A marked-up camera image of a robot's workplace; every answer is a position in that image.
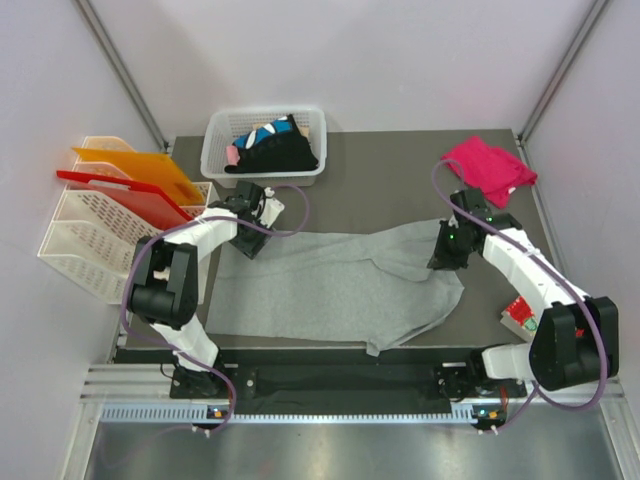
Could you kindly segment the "grey t shirt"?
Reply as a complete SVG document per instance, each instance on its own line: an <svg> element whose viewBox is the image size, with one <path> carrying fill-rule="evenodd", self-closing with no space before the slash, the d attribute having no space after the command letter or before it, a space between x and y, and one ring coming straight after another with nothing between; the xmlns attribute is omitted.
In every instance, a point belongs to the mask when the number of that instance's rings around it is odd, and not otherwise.
<svg viewBox="0 0 640 480"><path fill-rule="evenodd" d="M427 264L439 223L371 234L298 233L250 260L221 249L205 329L211 334L363 342L379 355L441 325L464 286Z"/></svg>

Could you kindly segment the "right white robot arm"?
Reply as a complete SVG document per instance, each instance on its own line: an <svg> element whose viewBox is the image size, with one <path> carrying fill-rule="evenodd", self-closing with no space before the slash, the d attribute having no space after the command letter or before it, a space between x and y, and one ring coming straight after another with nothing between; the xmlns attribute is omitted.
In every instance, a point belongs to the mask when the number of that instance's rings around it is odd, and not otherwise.
<svg viewBox="0 0 640 480"><path fill-rule="evenodd" d="M480 190L457 191L449 203L454 214L440 223L429 268L463 269L476 253L504 276L538 322L528 343L473 351L466 372L469 388L487 396L508 379L534 381L547 391L557 391L617 375L615 303L567 281L512 215L491 211Z"/></svg>

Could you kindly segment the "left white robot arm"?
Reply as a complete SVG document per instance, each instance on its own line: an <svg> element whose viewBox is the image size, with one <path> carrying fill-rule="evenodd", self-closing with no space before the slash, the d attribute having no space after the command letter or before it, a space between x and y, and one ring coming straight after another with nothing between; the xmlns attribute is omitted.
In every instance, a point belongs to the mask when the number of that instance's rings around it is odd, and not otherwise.
<svg viewBox="0 0 640 480"><path fill-rule="evenodd" d="M241 181L231 196L209 204L184 227L138 241L126 308L172 346L172 398L223 395L227 374L219 348L197 317L205 263L226 243L254 259L283 210L273 189Z"/></svg>

